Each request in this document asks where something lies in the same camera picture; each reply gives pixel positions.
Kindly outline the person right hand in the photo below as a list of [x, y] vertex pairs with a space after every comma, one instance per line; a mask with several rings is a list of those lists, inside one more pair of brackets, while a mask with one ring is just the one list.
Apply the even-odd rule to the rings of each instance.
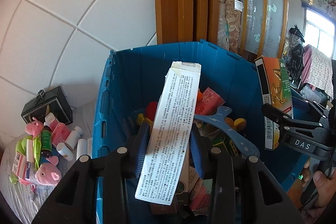
[[[311, 173], [309, 170], [310, 158], [303, 166], [301, 184], [303, 187], [310, 181]], [[335, 169], [332, 171], [331, 176], [327, 177], [323, 172], [317, 171], [313, 175], [313, 182], [317, 188], [318, 198], [315, 202], [315, 207], [325, 207], [335, 194]]]

